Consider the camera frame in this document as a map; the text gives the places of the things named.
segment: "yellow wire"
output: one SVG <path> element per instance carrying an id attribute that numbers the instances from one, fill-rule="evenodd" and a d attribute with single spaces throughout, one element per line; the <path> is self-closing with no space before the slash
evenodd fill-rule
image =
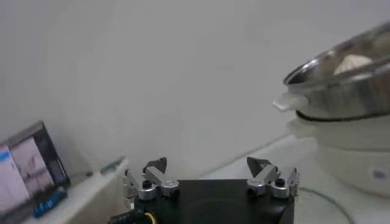
<path id="1" fill-rule="evenodd" d="M 154 220 L 154 217 L 153 217 L 153 215 L 151 213 L 145 212 L 144 215 L 148 216 L 152 220 L 152 224 L 156 224 L 156 221 Z"/>

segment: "cable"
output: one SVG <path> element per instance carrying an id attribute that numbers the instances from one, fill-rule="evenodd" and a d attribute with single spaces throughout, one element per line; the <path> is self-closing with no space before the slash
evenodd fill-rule
<path id="1" fill-rule="evenodd" d="M 345 217 L 347 218 L 348 222 L 350 224 L 355 224 L 355 221 L 353 220 L 353 218 L 351 217 L 351 215 L 347 212 L 347 210 L 342 207 L 339 203 L 337 203 L 337 201 L 331 197 L 328 197 L 326 195 L 324 195 L 323 193 L 321 192 L 318 192 L 316 190 L 313 190 L 313 189 L 310 189 L 310 188 L 307 188 L 307 187 L 300 187 L 299 188 L 301 191 L 305 191 L 307 193 L 312 193 L 312 194 L 315 194 L 317 196 L 320 196 L 322 197 L 323 199 L 327 200 L 329 203 L 333 204 L 334 206 L 336 206 L 336 208 L 338 208 L 340 210 L 340 212 L 345 215 Z"/>
<path id="2" fill-rule="evenodd" d="M 148 216 L 152 220 L 152 224 L 156 224 L 156 219 L 154 218 L 154 215 L 150 212 L 145 212 L 144 215 Z"/>

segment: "blue object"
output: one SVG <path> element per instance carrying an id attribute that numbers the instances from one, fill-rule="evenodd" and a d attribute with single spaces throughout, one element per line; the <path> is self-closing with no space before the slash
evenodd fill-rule
<path id="1" fill-rule="evenodd" d="M 50 198 L 42 203 L 39 203 L 34 207 L 34 210 L 32 211 L 32 215 L 35 218 L 39 218 L 43 216 L 43 214 L 50 211 L 52 208 L 58 205 L 60 201 L 62 201 L 64 198 L 68 196 L 68 193 L 66 192 L 66 189 L 64 187 L 59 187 L 51 196 Z"/>

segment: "white pot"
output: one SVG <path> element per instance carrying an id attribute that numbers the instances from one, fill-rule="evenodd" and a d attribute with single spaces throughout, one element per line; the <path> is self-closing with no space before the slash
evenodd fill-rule
<path id="1" fill-rule="evenodd" d="M 368 152 L 318 144 L 319 162 L 340 181 L 390 197 L 390 151 Z"/>
<path id="2" fill-rule="evenodd" d="M 312 122 L 300 118 L 287 128 L 297 137 L 343 149 L 390 152 L 390 116 L 345 122 Z"/>
<path id="3" fill-rule="evenodd" d="M 317 141 L 319 162 L 337 179 L 366 192 L 390 197 L 390 116 L 350 122 L 300 118 L 287 128 Z"/>

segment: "metal bracket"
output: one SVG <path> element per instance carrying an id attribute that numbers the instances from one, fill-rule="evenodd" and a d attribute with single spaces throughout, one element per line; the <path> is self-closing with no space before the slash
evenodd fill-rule
<path id="1" fill-rule="evenodd" d="M 247 180 L 248 193 L 253 196 L 265 194 L 266 186 L 279 176 L 280 172 L 276 166 L 266 165 L 257 176 Z"/>
<path id="2" fill-rule="evenodd" d="M 126 172 L 126 177 L 130 183 L 132 183 L 137 189 L 138 197 L 141 200 L 152 200 L 156 197 L 156 185 L 145 179 L 141 172 L 134 172 L 129 169 Z"/>
<path id="3" fill-rule="evenodd" d="M 168 178 L 156 167 L 147 167 L 144 176 L 147 180 L 150 180 L 160 186 L 161 194 L 164 197 L 176 198 L 177 196 L 179 196 L 179 182 L 175 179 Z"/>
<path id="4" fill-rule="evenodd" d="M 275 198 L 298 196 L 299 177 L 295 167 L 283 170 L 280 177 L 271 183 L 272 196 Z"/>

